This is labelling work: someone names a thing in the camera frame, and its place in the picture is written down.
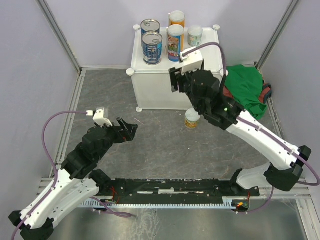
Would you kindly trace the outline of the tall can white lid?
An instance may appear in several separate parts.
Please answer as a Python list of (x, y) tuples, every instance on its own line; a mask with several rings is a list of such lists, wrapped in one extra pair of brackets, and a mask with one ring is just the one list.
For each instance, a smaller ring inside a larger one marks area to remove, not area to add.
[(180, 53), (183, 51), (184, 27), (173, 24), (167, 29), (167, 55), (172, 62), (180, 61)]

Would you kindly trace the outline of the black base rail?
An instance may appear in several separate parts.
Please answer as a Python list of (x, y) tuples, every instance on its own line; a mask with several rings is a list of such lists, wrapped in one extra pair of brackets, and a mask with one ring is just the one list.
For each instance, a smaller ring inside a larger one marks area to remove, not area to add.
[(222, 197), (258, 197), (259, 188), (249, 190), (240, 187), (235, 181), (219, 179), (124, 179), (111, 180), (98, 195), (118, 199), (132, 195), (151, 194), (213, 194)]

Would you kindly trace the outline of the red cloth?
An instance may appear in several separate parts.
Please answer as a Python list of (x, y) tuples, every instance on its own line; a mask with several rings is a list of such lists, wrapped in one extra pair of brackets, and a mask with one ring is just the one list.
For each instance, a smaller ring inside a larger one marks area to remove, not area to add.
[(272, 86), (269, 83), (265, 83), (262, 86), (262, 91), (259, 95), (259, 101), (263, 104), (267, 103), (267, 100), (272, 96)]

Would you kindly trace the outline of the green cloth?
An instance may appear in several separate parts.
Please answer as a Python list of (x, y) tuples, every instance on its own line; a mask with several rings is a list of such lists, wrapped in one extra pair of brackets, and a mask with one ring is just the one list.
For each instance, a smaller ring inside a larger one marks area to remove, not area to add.
[(228, 66), (223, 94), (241, 104), (255, 119), (261, 119), (267, 104), (259, 101), (264, 85), (263, 76), (255, 67)]

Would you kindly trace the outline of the clear-lid can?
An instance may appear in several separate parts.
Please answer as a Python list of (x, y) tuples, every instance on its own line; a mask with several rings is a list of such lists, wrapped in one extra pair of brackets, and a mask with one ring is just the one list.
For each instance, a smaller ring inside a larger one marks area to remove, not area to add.
[(199, 25), (192, 25), (187, 31), (187, 42), (191, 47), (197, 47), (202, 42), (203, 28)]

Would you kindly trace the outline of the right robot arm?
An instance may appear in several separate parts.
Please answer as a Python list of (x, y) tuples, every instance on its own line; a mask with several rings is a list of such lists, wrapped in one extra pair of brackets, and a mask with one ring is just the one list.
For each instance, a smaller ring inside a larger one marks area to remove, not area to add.
[(172, 91), (186, 94), (208, 123), (244, 140), (268, 159), (264, 165), (237, 170), (229, 183), (231, 193), (240, 196), (264, 185), (289, 192), (300, 183), (310, 148), (289, 144), (260, 124), (241, 104), (223, 95), (220, 81), (209, 70), (184, 73), (173, 67), (169, 76)]

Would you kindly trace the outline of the aluminium frame rail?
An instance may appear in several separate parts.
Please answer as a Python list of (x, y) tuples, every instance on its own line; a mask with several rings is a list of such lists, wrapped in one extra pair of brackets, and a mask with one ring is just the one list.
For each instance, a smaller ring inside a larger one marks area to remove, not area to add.
[(61, 132), (60, 142), (53, 159), (53, 162), (57, 165), (61, 163), (63, 161), (63, 158), (66, 156), (71, 129), (75, 119), (74, 111), (76, 111), (78, 107), (86, 71), (83, 70), (83, 68), (79, 64), (79, 61), (77, 60), (75, 53), (73, 52), (67, 38), (65, 37), (65, 34), (59, 26), (58, 21), (56, 20), (56, 17), (54, 16), (54, 13), (51, 10), (48, 1), (37, 0), (36, 3), (77, 72), (75, 84), (71, 92), (70, 103), (68, 104), (67, 113), (65, 114), (64, 118), (64, 125)]

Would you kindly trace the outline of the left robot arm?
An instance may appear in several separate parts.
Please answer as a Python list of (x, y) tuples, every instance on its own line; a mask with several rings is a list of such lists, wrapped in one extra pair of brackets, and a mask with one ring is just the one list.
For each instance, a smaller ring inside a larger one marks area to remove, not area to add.
[(13, 211), (9, 220), (24, 240), (47, 240), (55, 227), (85, 200), (106, 195), (112, 180), (96, 169), (99, 161), (114, 144), (135, 138), (138, 125), (122, 118), (118, 125), (104, 121), (96, 123), (82, 137), (81, 142), (54, 171), (54, 178), (42, 193), (25, 209)]

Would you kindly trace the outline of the orange can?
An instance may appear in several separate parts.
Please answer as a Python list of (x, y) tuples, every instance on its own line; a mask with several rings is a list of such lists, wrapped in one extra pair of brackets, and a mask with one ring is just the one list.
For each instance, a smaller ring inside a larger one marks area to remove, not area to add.
[(168, 15), (168, 26), (181, 25), (185, 27), (185, 13), (180, 10), (174, 10)]
[(194, 108), (190, 108), (185, 112), (184, 124), (189, 129), (194, 129), (198, 126), (201, 116), (195, 111)]

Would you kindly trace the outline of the blue can with pull-tab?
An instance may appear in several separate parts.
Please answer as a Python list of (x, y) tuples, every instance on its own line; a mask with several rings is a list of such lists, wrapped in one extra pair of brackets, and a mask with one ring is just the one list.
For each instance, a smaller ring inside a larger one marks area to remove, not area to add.
[(140, 23), (141, 35), (143, 36), (146, 33), (157, 32), (160, 33), (161, 24), (155, 19), (145, 19)]

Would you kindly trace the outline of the white cube counter cabinet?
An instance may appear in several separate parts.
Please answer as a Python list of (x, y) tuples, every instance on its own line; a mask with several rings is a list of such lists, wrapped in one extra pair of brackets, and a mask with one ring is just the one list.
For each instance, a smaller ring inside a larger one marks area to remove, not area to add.
[[(192, 107), (185, 93), (172, 92), (169, 69), (178, 64), (168, 59), (166, 52), (167, 28), (161, 27), (162, 54), (161, 62), (148, 65), (143, 61), (143, 48), (141, 29), (134, 25), (135, 38), (131, 60), (131, 67), (126, 70), (131, 76), (134, 93), (137, 101), (137, 112), (142, 110), (188, 110)], [(220, 26), (204, 27), (201, 43), (219, 43), (218, 30)], [(212, 74), (220, 80), (223, 76), (223, 62), (220, 49), (217, 46), (204, 47), (201, 50), (204, 58), (204, 69), (211, 70)]]

